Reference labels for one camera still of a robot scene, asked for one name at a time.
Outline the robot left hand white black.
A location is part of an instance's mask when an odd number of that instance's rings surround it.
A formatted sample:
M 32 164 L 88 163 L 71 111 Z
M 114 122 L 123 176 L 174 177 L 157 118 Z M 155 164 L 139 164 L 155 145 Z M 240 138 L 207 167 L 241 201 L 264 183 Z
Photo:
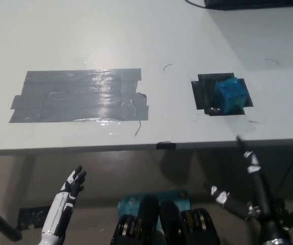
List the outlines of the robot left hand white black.
M 46 217 L 42 233 L 64 238 L 78 194 L 83 190 L 86 171 L 78 166 L 56 194 Z

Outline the robot right hand white black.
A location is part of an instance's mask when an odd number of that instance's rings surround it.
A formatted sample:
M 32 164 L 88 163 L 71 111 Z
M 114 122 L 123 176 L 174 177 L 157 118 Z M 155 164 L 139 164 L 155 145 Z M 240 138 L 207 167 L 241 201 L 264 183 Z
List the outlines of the robot right hand white black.
M 243 220 L 253 217 L 260 223 L 273 222 L 277 226 L 283 226 L 283 216 L 277 211 L 276 199 L 255 152 L 239 136 L 236 137 L 236 143 L 246 162 L 248 176 L 252 180 L 253 200 L 242 203 L 231 193 L 209 182 L 204 183 L 205 189 L 221 207 Z

